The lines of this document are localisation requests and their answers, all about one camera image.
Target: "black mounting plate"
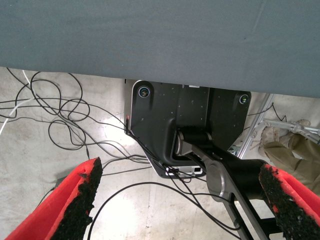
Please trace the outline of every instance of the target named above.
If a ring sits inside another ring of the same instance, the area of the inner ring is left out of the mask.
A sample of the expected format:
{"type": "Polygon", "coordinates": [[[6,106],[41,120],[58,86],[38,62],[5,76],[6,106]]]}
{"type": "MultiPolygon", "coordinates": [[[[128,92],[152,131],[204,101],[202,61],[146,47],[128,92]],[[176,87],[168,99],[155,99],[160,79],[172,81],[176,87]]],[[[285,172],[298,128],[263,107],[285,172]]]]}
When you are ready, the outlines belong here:
{"type": "Polygon", "coordinates": [[[156,156],[157,160],[152,160],[146,152],[161,177],[167,177],[161,163],[173,167],[195,165],[187,157],[173,154],[178,129],[196,127],[206,131],[224,150],[244,129],[250,92],[142,80],[126,80],[126,85],[129,129],[156,156]],[[150,90],[148,97],[139,95],[143,87],[150,90]],[[249,98],[245,104],[240,102],[243,95],[249,98]]]}

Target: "gray fabric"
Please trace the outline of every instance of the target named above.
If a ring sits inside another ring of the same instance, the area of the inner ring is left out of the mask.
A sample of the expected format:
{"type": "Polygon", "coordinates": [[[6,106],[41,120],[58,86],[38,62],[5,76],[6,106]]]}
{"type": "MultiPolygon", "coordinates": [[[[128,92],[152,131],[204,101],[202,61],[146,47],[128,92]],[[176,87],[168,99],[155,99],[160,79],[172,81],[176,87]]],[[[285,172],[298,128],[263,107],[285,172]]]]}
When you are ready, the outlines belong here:
{"type": "Polygon", "coordinates": [[[320,3],[2,0],[0,66],[320,97],[320,3]]]}

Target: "camera lens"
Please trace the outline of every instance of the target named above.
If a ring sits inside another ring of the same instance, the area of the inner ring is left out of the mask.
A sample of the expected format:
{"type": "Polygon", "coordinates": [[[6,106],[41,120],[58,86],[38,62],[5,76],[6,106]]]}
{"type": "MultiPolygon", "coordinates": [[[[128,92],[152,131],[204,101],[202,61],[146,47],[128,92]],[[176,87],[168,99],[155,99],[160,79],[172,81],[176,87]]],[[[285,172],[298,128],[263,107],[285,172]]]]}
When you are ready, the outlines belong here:
{"type": "Polygon", "coordinates": [[[150,95],[150,90],[146,86],[142,86],[139,88],[138,93],[141,98],[146,98],[150,95]]]}
{"type": "Polygon", "coordinates": [[[241,104],[246,104],[247,102],[249,102],[249,96],[247,94],[244,94],[240,97],[239,102],[241,104]]]}

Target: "concrete floor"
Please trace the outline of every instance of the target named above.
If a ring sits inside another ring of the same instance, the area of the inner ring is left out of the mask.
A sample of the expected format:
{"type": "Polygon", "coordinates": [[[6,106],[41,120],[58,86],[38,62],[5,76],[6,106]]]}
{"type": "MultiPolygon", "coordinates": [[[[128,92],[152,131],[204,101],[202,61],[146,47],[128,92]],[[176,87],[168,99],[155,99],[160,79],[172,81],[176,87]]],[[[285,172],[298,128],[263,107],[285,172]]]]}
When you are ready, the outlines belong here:
{"type": "MultiPolygon", "coordinates": [[[[22,71],[13,72],[26,83],[22,71]]],[[[27,71],[30,78],[34,72],[27,71]]],[[[72,98],[79,95],[74,80],[66,73],[41,73],[45,79],[56,82],[62,89],[62,96],[72,98]]],[[[83,99],[88,103],[103,107],[121,119],[124,118],[124,80],[98,76],[76,75],[84,89],[83,99]]],[[[22,85],[9,72],[0,67],[0,101],[14,100],[22,85]]],[[[56,97],[57,91],[51,85],[41,83],[34,86],[41,96],[56,97]]],[[[31,98],[29,91],[21,97],[31,98]]],[[[255,113],[263,97],[263,93],[252,93],[249,113],[255,113]]],[[[320,99],[277,95],[275,107],[282,116],[287,115],[288,121],[309,119],[313,127],[320,127],[320,99]]],[[[13,106],[13,103],[2,104],[2,107],[13,106]]],[[[22,108],[18,117],[33,117],[52,121],[54,116],[41,108],[22,108]]],[[[110,115],[96,108],[91,109],[95,119],[118,125],[110,115]]],[[[276,119],[270,110],[266,118],[276,119]]],[[[246,126],[252,117],[248,117],[246,126]]],[[[48,137],[48,123],[30,119],[20,119],[7,123],[0,135],[0,239],[5,238],[15,227],[31,213],[43,195],[51,189],[58,178],[87,159],[85,148],[68,151],[56,147],[48,137]]],[[[88,119],[80,123],[97,141],[114,140],[123,144],[131,153],[142,154],[143,151],[133,139],[123,131],[99,125],[88,119]]],[[[68,132],[63,126],[52,129],[57,142],[69,146],[68,132]]],[[[112,147],[107,147],[118,154],[112,147]]],[[[261,158],[257,147],[247,152],[247,158],[261,158]]],[[[102,162],[111,159],[97,146],[89,146],[92,157],[100,156],[102,162]]],[[[140,168],[141,164],[128,160],[111,163],[105,173],[140,168]]],[[[99,185],[91,216],[94,216],[104,200],[117,190],[132,183],[155,181],[173,186],[170,180],[160,178],[152,168],[117,175],[103,176],[99,185]]],[[[206,184],[193,179],[189,183],[195,193],[208,192],[206,184]]],[[[203,206],[222,222],[231,226],[231,221],[222,203],[217,203],[209,196],[200,196],[203,206]]],[[[254,201],[261,217],[271,217],[272,213],[259,200],[254,201]]],[[[93,228],[92,239],[99,240],[229,240],[233,239],[224,232],[192,203],[175,192],[155,185],[143,185],[128,189],[108,203],[93,228]]],[[[282,239],[281,235],[273,239],[282,239]]]]}

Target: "metal frame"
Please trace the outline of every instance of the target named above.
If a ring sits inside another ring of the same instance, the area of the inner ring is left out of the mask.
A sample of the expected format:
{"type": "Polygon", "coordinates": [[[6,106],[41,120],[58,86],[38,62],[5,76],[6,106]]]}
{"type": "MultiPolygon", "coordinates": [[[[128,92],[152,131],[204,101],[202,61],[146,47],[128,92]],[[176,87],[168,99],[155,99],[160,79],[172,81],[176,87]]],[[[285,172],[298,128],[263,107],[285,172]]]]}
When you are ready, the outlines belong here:
{"type": "Polygon", "coordinates": [[[263,120],[263,123],[268,127],[287,129],[294,134],[304,136],[315,144],[320,144],[320,129],[318,128],[303,126],[298,122],[283,122],[269,119],[263,120]]]}
{"type": "Polygon", "coordinates": [[[240,159],[242,159],[247,151],[247,149],[251,146],[252,140],[256,137],[257,131],[256,128],[257,126],[262,122],[262,120],[265,117],[266,110],[270,107],[272,104],[272,101],[274,100],[275,95],[271,93],[266,93],[262,105],[260,106],[257,115],[255,115],[252,124],[250,126],[250,129],[248,130],[247,135],[245,136],[243,143],[241,145],[240,150],[236,154],[236,156],[240,159]]]}
{"type": "Polygon", "coordinates": [[[300,134],[305,138],[311,140],[312,142],[320,145],[320,129],[318,128],[302,126],[297,122],[283,122],[264,119],[266,109],[271,106],[274,96],[275,95],[271,93],[265,94],[262,105],[258,110],[259,114],[254,117],[250,129],[248,130],[248,133],[245,136],[243,143],[236,154],[238,158],[243,159],[247,149],[251,146],[253,139],[257,136],[259,128],[264,126],[287,129],[294,134],[300,134]]]}

